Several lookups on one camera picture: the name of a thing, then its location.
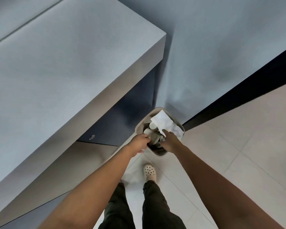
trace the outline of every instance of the leg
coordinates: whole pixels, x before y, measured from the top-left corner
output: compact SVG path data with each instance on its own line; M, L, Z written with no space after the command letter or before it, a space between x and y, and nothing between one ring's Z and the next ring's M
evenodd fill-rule
M151 165L148 165L148 167L150 167L153 176L156 172L155 169ZM156 184L156 176L153 176L153 178L152 176L149 175L148 178L145 175L145 180L147 182L145 182L143 187L145 196L142 216L143 229L186 229L180 217L170 212L165 197L161 193L159 186Z
M99 229L124 228L135 229L132 213L129 209L125 187L119 183L112 194L104 212L104 221Z

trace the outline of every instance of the pant leg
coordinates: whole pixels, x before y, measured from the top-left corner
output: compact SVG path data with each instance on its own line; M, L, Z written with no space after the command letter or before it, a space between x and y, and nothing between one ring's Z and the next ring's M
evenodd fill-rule
M129 209L125 187L119 183L112 194L104 212L104 221L99 229L135 229L132 213Z
M144 184L142 224L143 229L186 229L179 216L170 212L170 208L161 193L159 186L153 181Z

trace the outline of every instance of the dark blue cabinet panel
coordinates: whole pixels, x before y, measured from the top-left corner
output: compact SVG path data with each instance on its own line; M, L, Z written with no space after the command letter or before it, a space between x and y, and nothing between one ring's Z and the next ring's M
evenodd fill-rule
M122 145L134 133L136 125L153 109L155 73L156 67L92 125L78 141Z

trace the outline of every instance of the foot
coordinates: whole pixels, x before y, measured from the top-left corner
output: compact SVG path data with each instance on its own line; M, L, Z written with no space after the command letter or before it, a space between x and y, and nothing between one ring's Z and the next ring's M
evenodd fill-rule
M154 181L157 183L157 175L155 168L150 164L145 164L143 168L143 173L145 177L145 182Z

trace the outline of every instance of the person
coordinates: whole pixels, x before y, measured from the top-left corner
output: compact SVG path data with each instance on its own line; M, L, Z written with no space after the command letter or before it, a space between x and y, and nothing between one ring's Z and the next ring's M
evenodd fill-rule
M166 139L162 146L177 157L219 229L283 228L240 189L192 153L172 132L163 132ZM75 187L39 229L92 229L104 209L100 229L135 228L120 179L130 159L146 149L149 140L146 134L136 135ZM153 166L145 165L143 173L146 182L142 227L185 228L180 217L170 212L156 184Z

